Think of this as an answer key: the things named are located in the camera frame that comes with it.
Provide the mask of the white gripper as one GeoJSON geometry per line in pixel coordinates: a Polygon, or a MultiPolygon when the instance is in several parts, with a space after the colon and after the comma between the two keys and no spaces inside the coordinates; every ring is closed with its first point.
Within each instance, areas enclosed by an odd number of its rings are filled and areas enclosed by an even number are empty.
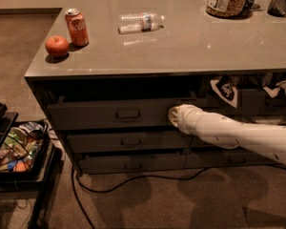
{"type": "Polygon", "coordinates": [[[168,118],[175,128],[187,135],[197,135],[198,119],[204,115],[204,111],[194,105],[180,105],[171,107],[168,118]]]}

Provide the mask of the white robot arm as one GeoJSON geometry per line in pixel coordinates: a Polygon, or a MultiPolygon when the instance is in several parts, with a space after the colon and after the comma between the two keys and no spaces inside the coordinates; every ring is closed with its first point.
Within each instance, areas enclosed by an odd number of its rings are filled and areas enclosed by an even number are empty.
{"type": "Polygon", "coordinates": [[[286,165],[286,126],[239,122],[187,104],[172,107],[168,118],[184,134],[225,149],[242,147],[286,165]]]}

